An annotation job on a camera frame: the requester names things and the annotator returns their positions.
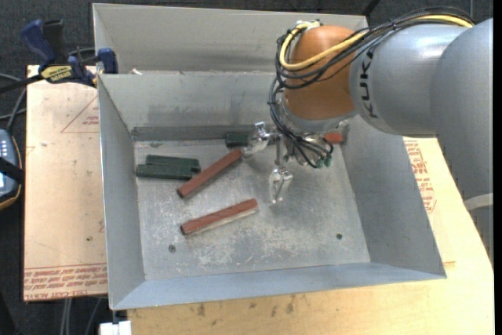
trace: clamp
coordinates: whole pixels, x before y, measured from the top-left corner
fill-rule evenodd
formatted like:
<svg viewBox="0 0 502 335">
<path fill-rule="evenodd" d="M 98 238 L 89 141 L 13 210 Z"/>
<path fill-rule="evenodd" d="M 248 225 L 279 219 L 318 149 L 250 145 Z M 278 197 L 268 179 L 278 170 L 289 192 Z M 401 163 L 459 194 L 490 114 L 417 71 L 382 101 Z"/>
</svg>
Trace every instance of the clamp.
<svg viewBox="0 0 502 335">
<path fill-rule="evenodd" d="M 38 79 L 57 84 L 76 82 L 85 86 L 96 87 L 97 78 L 85 65 L 65 50 L 63 38 L 63 21 L 41 20 L 31 21 L 24 27 L 21 40 L 30 51 L 42 58 L 38 68 Z M 110 48 L 99 49 L 96 56 L 99 64 L 98 73 L 118 73 L 115 53 Z"/>
</svg>

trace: dark green block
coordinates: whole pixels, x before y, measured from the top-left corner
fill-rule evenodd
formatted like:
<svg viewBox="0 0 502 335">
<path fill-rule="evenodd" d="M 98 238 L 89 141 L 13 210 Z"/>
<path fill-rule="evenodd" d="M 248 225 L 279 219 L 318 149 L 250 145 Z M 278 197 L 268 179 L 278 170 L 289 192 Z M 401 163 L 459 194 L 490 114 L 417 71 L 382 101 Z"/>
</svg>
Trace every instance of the dark green block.
<svg viewBox="0 0 502 335">
<path fill-rule="evenodd" d="M 189 180 L 192 171 L 189 166 L 138 165 L 136 176 L 152 177 L 155 179 Z"/>
<path fill-rule="evenodd" d="M 179 167 L 190 168 L 193 173 L 201 172 L 201 166 L 198 159 L 193 159 L 193 158 L 147 155 L 147 165 L 179 166 Z"/>
<path fill-rule="evenodd" d="M 245 147 L 248 142 L 248 133 L 227 133 L 225 135 L 225 145 L 227 147 Z"/>
</svg>

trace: cardboard sheet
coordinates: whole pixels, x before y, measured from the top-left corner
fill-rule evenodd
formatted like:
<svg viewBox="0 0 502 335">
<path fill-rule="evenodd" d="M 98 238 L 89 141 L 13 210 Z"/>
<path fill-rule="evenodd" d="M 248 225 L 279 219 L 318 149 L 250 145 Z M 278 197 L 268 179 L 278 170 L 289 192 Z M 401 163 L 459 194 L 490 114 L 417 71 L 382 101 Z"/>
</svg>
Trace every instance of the cardboard sheet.
<svg viewBox="0 0 502 335">
<path fill-rule="evenodd" d="M 29 85 L 26 145 L 24 300 L 106 294 L 96 90 Z"/>
</svg>

